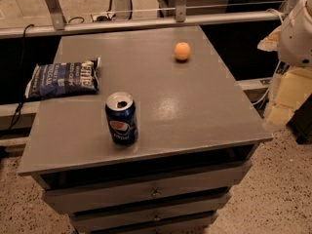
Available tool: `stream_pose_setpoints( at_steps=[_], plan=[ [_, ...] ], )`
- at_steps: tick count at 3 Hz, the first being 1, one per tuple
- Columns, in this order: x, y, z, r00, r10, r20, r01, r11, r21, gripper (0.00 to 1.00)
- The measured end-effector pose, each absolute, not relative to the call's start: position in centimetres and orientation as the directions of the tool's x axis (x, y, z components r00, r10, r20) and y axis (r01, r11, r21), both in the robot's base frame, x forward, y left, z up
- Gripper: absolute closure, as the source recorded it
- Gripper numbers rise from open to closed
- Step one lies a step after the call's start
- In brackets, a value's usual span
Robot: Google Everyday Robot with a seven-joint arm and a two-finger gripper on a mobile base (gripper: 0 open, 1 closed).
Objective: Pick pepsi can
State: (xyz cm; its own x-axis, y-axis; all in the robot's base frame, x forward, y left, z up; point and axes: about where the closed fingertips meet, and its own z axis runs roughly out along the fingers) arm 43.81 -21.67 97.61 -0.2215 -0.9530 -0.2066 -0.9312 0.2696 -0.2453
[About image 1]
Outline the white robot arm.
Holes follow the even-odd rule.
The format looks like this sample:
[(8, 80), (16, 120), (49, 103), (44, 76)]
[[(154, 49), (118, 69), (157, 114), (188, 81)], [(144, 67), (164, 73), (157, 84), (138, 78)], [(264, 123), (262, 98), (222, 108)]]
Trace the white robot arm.
[(257, 48), (276, 52), (279, 61), (289, 66), (283, 75), (273, 78), (265, 112), (270, 124), (286, 125), (312, 95), (312, 0), (299, 0)]

